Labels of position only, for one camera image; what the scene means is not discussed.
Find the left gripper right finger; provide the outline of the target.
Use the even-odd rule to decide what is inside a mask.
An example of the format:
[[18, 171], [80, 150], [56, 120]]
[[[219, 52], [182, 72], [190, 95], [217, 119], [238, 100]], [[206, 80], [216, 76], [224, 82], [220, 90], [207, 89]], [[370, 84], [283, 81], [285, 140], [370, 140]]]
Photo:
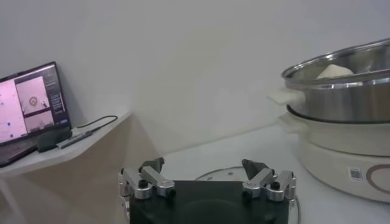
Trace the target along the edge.
[[241, 164], [248, 178], [243, 182], [243, 192], [250, 199], [265, 194], [269, 201], [296, 200], [296, 176], [292, 171], [283, 170], [277, 174], [265, 163], [248, 159], [243, 159]]

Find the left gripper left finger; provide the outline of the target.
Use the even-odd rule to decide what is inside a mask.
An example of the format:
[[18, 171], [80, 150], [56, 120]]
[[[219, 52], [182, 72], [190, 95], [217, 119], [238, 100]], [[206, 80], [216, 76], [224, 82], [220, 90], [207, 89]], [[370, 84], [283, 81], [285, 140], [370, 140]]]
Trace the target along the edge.
[[175, 182], [166, 179], [160, 172], [165, 161], [157, 158], [145, 161], [139, 168], [124, 167], [118, 173], [119, 196], [137, 200], [150, 199], [153, 193], [170, 200], [176, 196]]

